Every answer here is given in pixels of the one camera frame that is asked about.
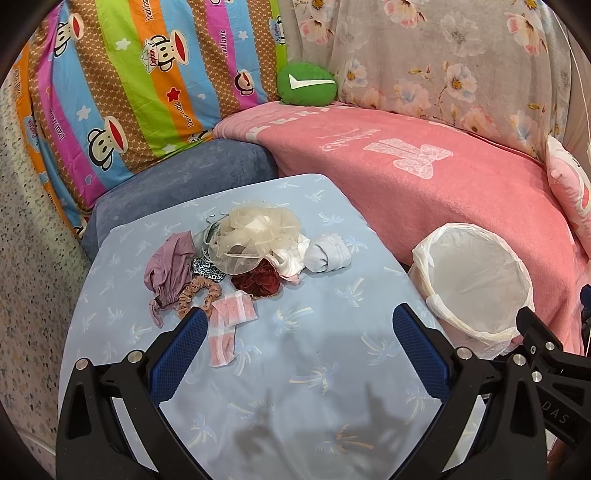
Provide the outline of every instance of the green cushion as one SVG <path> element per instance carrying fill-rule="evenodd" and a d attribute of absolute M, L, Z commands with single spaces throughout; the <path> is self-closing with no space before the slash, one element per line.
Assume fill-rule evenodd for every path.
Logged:
<path fill-rule="evenodd" d="M 277 93 L 290 105 L 326 106 L 335 99 L 336 90 L 335 78 L 311 63 L 290 63 L 277 75 Z"/>

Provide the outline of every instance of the white trash bin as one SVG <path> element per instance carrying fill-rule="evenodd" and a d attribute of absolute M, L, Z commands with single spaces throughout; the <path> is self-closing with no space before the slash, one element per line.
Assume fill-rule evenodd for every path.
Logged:
<path fill-rule="evenodd" d="M 455 347 L 493 359 L 519 335 L 521 307 L 534 310 L 524 263 L 500 236 L 469 223 L 448 223 L 413 250 L 408 275 Z"/>

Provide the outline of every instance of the pink pillow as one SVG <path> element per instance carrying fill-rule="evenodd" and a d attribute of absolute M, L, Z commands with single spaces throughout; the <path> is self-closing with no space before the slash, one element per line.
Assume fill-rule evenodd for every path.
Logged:
<path fill-rule="evenodd" d="M 551 135 L 547 141 L 546 173 L 552 193 L 591 257 L 591 183 L 579 162 Z"/>

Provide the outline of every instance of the hair tie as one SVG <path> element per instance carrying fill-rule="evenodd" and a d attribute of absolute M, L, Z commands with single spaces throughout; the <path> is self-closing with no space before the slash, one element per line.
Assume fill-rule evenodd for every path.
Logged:
<path fill-rule="evenodd" d="M 203 300 L 203 305 L 199 308 L 205 312 L 207 318 L 211 316 L 213 309 L 212 303 L 222 294 L 222 288 L 218 283 L 200 275 L 192 279 L 178 296 L 177 313 L 179 318 L 182 319 L 189 312 L 193 297 L 202 288 L 207 288 L 209 293 Z"/>

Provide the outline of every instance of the purple cloth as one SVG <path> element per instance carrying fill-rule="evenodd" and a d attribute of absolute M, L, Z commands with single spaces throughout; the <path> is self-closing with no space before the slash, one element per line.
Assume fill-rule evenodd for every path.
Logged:
<path fill-rule="evenodd" d="M 191 232 L 174 233 L 156 250 L 148 261 L 144 284 L 156 296 L 150 300 L 150 315 L 158 328 L 164 322 L 160 311 L 178 302 L 178 297 L 191 282 L 190 260 L 195 256 Z"/>

